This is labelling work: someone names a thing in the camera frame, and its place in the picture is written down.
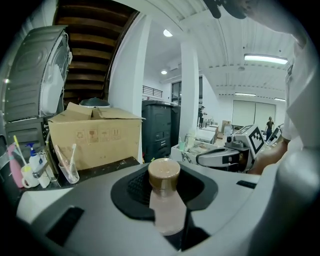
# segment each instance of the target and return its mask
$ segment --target counter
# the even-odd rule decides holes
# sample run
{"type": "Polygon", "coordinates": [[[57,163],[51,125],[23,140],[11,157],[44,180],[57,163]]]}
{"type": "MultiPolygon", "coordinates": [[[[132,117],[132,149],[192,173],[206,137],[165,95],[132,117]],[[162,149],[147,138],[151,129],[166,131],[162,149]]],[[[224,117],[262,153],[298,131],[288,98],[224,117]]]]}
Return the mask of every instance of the counter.
{"type": "Polygon", "coordinates": [[[65,176],[60,172],[57,181],[52,181],[46,188],[42,188],[40,185],[32,188],[18,188],[15,184],[11,172],[9,163],[4,166],[1,170],[1,176],[3,177],[1,186],[4,193],[12,207],[13,212],[17,211],[20,199],[22,198],[24,192],[27,191],[50,191],[59,189],[69,189],[77,186],[79,183],[88,180],[90,178],[115,172],[127,167],[139,165],[139,162],[134,157],[129,157],[120,161],[105,164],[102,166],[80,170],[79,181],[75,184],[70,184],[65,176]]]}

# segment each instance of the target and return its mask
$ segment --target railing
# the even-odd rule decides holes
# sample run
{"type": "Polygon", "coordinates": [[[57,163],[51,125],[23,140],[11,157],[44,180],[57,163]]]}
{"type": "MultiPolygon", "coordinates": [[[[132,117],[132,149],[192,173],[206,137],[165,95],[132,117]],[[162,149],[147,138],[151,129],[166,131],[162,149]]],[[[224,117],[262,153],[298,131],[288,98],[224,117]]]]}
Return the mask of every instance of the railing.
{"type": "Polygon", "coordinates": [[[142,93],[162,98],[162,90],[154,89],[148,86],[142,86],[142,93]]]}

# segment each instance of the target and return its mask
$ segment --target plastic cup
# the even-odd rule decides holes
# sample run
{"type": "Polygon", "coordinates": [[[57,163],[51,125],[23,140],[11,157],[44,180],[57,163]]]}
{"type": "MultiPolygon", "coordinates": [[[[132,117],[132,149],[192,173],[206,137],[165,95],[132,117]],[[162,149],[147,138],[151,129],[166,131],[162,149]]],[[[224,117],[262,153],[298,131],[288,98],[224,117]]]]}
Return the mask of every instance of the plastic cup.
{"type": "Polygon", "coordinates": [[[185,151],[185,142],[184,141],[179,142],[179,150],[185,151]]]}
{"type": "Polygon", "coordinates": [[[70,184],[74,184],[79,181],[80,177],[75,163],[61,165],[59,162],[59,167],[70,184]]]}

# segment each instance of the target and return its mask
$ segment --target toothbrush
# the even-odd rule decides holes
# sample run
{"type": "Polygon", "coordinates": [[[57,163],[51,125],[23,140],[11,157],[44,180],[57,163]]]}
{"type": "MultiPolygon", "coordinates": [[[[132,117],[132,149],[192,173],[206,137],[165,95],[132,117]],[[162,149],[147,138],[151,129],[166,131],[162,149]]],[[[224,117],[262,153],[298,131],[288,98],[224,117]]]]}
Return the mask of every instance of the toothbrush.
{"type": "Polygon", "coordinates": [[[72,156],[71,156],[71,159],[70,159],[70,166],[74,163],[76,147],[77,147],[77,144],[73,144],[72,145],[73,152],[72,152],[72,156]]]}
{"type": "MultiPolygon", "coordinates": [[[[76,151],[76,147],[77,147],[77,144],[73,144],[72,145],[72,156],[71,156],[71,159],[70,159],[70,173],[72,174],[72,168],[73,168],[73,164],[75,163],[75,151],[76,151]]],[[[72,179],[73,181],[76,180],[76,177],[72,175],[72,179]]]]}
{"type": "Polygon", "coordinates": [[[19,143],[18,143],[18,140],[17,140],[16,135],[13,135],[13,139],[14,139],[16,148],[18,149],[18,152],[19,152],[19,154],[20,154],[20,157],[22,158],[22,161],[23,161],[24,165],[25,165],[25,166],[28,166],[25,158],[24,158],[23,155],[22,155],[22,152],[21,152],[21,149],[20,149],[20,146],[19,146],[19,143]]]}
{"type": "Polygon", "coordinates": [[[69,170],[69,167],[68,167],[68,161],[67,161],[67,160],[64,161],[64,159],[63,159],[63,157],[62,157],[62,155],[61,155],[61,153],[60,153],[60,149],[59,149],[58,145],[55,145],[54,148],[55,148],[55,151],[58,153],[58,155],[59,155],[59,157],[60,157],[61,164],[63,165],[63,167],[65,168],[66,172],[67,172],[68,175],[69,175],[69,179],[70,179],[70,180],[73,180],[74,177],[73,177],[73,175],[70,173],[70,170],[69,170]]]}

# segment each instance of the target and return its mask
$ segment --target white wall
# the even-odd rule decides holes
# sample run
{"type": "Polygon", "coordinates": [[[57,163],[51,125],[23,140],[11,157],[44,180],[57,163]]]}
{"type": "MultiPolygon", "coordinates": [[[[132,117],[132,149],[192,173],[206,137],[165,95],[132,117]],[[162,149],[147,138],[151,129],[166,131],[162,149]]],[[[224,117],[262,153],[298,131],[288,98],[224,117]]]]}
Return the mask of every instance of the white wall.
{"type": "MultiPolygon", "coordinates": [[[[151,20],[142,13],[134,20],[114,58],[110,76],[108,101],[111,106],[139,117],[151,20]]],[[[141,132],[137,160],[142,163],[141,132]]]]}
{"type": "Polygon", "coordinates": [[[274,104],[274,124],[278,126],[284,123],[286,113],[285,102],[258,97],[216,96],[205,75],[202,76],[202,89],[202,105],[205,106],[204,111],[213,118],[215,123],[218,123],[220,131],[223,120],[232,121],[234,100],[274,104]]]}
{"type": "Polygon", "coordinates": [[[233,101],[249,101],[249,102],[260,102],[275,105],[275,126],[281,125],[285,121],[285,113],[286,113],[286,103],[282,101],[276,101],[273,99],[261,99],[261,98],[250,98],[250,97],[242,97],[242,96],[220,96],[218,98],[219,109],[213,115],[213,119],[219,125],[219,130],[221,131],[222,121],[232,121],[233,114],[233,101]]]}
{"type": "Polygon", "coordinates": [[[214,122],[217,122],[216,118],[218,115],[217,110],[219,109],[219,101],[204,75],[202,76],[202,105],[205,107],[204,112],[212,117],[214,122]]]}
{"type": "Polygon", "coordinates": [[[181,43],[181,113],[179,137],[196,131],[199,107],[199,64],[197,49],[190,41],[181,43]]]}
{"type": "Polygon", "coordinates": [[[41,5],[25,20],[21,29],[13,38],[11,46],[3,56],[0,64],[0,111],[4,109],[4,97],[6,91],[5,79],[8,78],[11,66],[14,62],[17,51],[30,30],[51,26],[54,21],[57,0],[44,0],[41,5]]]}
{"type": "Polygon", "coordinates": [[[144,66],[143,85],[162,91],[162,97],[142,94],[142,98],[171,102],[171,83],[160,83],[159,76],[148,65],[144,66]]]}

